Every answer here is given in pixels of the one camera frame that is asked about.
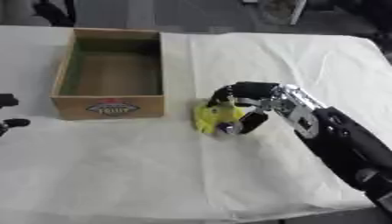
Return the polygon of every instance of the table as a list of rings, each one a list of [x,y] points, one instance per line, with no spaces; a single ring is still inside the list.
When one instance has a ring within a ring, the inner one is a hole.
[[[66,122],[48,95],[71,30],[0,32],[0,89],[21,101],[1,115],[32,121],[0,141],[2,223],[259,221],[371,206],[274,115],[230,139],[196,133],[189,116],[195,99],[221,85],[290,82],[392,145],[392,69],[365,39],[164,33],[165,117]]]

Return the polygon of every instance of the robotic hand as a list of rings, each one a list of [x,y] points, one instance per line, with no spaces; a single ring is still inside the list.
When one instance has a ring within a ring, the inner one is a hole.
[[[2,107],[14,107],[19,104],[19,101],[13,94],[0,94],[0,109]],[[26,119],[8,119],[0,122],[0,137],[9,129],[16,127],[25,127],[30,124]]]
[[[275,111],[337,176],[392,217],[392,151],[367,129],[293,85],[238,82],[217,90],[207,106],[232,100],[255,110],[220,130],[247,134],[268,120],[265,112]]]

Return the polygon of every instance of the yellow object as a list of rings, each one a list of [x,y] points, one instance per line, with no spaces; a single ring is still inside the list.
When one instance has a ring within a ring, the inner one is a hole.
[[[213,134],[219,123],[238,122],[243,116],[242,110],[231,103],[208,108],[207,101],[203,101],[193,109],[196,129],[206,134]]]

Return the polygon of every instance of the printed logo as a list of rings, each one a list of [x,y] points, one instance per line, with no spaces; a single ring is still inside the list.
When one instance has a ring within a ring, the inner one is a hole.
[[[96,112],[105,116],[123,116],[138,109],[140,109],[138,106],[117,99],[106,99],[88,107],[87,111]]]

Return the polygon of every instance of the wooden box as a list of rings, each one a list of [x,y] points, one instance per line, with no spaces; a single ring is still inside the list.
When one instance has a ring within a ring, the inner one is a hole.
[[[159,33],[75,29],[51,97],[66,120],[162,116]]]

